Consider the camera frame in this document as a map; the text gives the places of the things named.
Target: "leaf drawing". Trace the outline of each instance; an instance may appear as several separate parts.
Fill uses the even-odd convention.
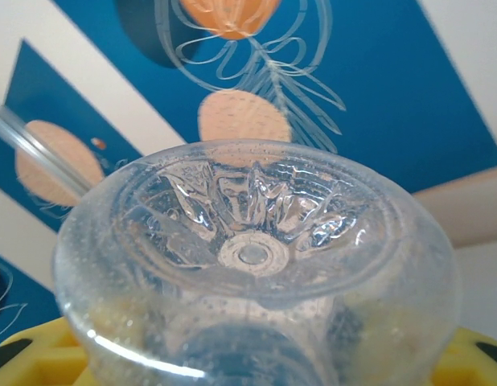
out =
[[[23,309],[27,306],[26,303],[15,303],[3,306],[3,300],[6,299],[9,291],[13,285],[13,274],[9,269],[0,265],[0,316],[6,319],[6,325],[0,330],[0,335],[5,333],[16,322]]]
[[[211,92],[242,90],[264,98],[289,122],[296,142],[336,152],[326,132],[340,135],[341,130],[325,111],[326,107],[321,106],[334,106],[340,111],[346,111],[346,106],[338,94],[313,75],[331,37],[330,0],[297,0],[297,13],[290,26],[276,39],[261,42],[261,31],[278,3],[277,0],[158,0],[154,11],[161,44],[176,65],[187,64],[179,67],[179,71],[190,80]],[[210,34],[174,48],[175,38],[167,28],[170,7],[183,24]],[[299,35],[308,12],[315,12],[318,18],[318,42],[309,55],[310,47]],[[211,54],[195,59],[186,57],[184,52],[197,43],[210,48],[207,52]],[[295,55],[291,60],[278,59],[284,50],[292,49]],[[233,60],[239,55],[246,57],[246,62]],[[211,67],[207,67],[208,71],[194,72],[194,66]],[[254,112],[245,111],[238,119],[246,120],[249,113]]]
[[[57,203],[51,203],[44,199],[41,199],[37,195],[34,195],[31,191],[25,188],[25,192],[31,198],[32,202],[39,208],[39,210],[48,217],[56,220],[61,220],[61,222],[65,221],[72,207],[69,206],[61,206]]]

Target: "wall mural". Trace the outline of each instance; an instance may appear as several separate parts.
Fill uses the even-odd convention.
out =
[[[0,257],[0,342],[59,316],[54,295]]]
[[[5,105],[91,186],[141,155],[28,43]],[[0,189],[54,231],[77,200],[21,150],[0,140]]]
[[[497,166],[415,0],[54,3],[187,142],[299,142],[410,192]]]

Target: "white line drawing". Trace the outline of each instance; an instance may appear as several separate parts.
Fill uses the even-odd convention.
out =
[[[97,152],[93,152],[93,155],[97,158],[97,161],[100,163],[102,170],[105,175],[110,175],[114,171],[121,169],[123,166],[129,163],[127,158],[123,158],[115,164],[111,163],[104,157],[102,157]],[[52,219],[60,220],[63,223],[66,218],[70,215],[70,211],[73,209],[73,206],[68,205],[59,205],[58,203],[51,203],[50,201],[46,201],[32,193],[27,187],[23,187],[27,195],[31,198],[32,202],[39,207],[39,210],[51,217]]]
[[[203,27],[199,25],[187,16],[183,8],[183,0],[155,0],[154,11],[158,35],[166,53],[175,66],[190,80],[211,92],[240,89],[265,98],[274,104],[286,117],[296,142],[336,152],[335,144],[324,133],[322,128],[336,134],[341,134],[341,131],[334,120],[312,99],[317,98],[327,102],[341,111],[346,111],[347,109],[342,99],[313,75],[314,70],[322,61],[331,37],[333,21],[330,0],[296,0],[298,12],[291,23],[291,27],[276,39],[263,43],[259,41],[258,37],[261,31],[264,30],[264,25],[259,31],[252,34],[244,32],[244,26],[255,18],[261,17],[261,14],[266,12],[268,6],[271,6],[270,2],[272,0],[261,0],[257,11],[249,19],[242,22],[239,22],[236,16],[239,18],[240,8],[244,6],[245,2],[230,1],[228,2],[229,6],[237,7],[237,9],[231,9],[228,13],[218,11],[218,9],[227,6],[226,1],[197,0],[189,2],[192,6],[199,8],[200,12],[213,12],[215,14],[217,25],[221,25],[222,28],[211,29],[210,26]],[[294,34],[304,22],[307,12],[314,9],[316,9],[318,17],[319,38],[312,59],[306,60],[308,49],[306,42]],[[185,25],[210,31],[211,34],[180,44],[174,49],[171,32],[168,27],[170,11],[175,12]],[[220,35],[224,34],[226,29],[229,28],[230,31],[242,34],[244,39],[233,40],[221,37]],[[205,60],[192,60],[184,55],[187,46],[197,43],[205,44],[213,39],[221,39],[225,43],[212,57]],[[293,60],[285,62],[273,59],[282,49],[289,48],[290,44],[295,44],[297,47],[297,54]],[[242,46],[249,51],[247,63],[238,71],[227,74],[226,67],[230,59],[238,53]],[[219,84],[208,82],[193,73],[194,66],[207,64],[216,66],[216,78]],[[231,85],[222,87],[221,83],[227,82],[231,82]]]
[[[6,288],[3,290],[3,292],[0,294],[0,302],[7,296],[9,293],[11,287],[13,286],[13,273],[7,269],[6,267],[0,265],[0,278],[3,277],[6,279]],[[7,323],[5,327],[3,327],[0,330],[0,335],[5,333],[9,328],[18,320],[20,314],[22,313],[23,309],[27,306],[27,303],[15,303],[15,304],[8,304],[7,306],[0,307],[0,313],[3,311],[7,310],[13,310],[14,316],[12,319]]]

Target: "white stripe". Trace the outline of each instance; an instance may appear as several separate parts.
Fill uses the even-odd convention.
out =
[[[22,38],[142,154],[183,139],[48,0],[0,0],[0,101],[4,101]]]
[[[497,0],[420,3],[497,141]]]
[[[420,3],[497,141],[497,0]],[[418,197],[456,245],[497,240],[497,170]]]
[[[56,240],[54,231],[0,190],[0,257],[50,290]]]

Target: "white wall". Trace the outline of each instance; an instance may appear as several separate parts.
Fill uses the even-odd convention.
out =
[[[463,276],[461,324],[497,339],[497,243],[458,250]]]
[[[497,0],[421,0],[497,141]],[[497,240],[497,170],[418,195],[456,245]]]

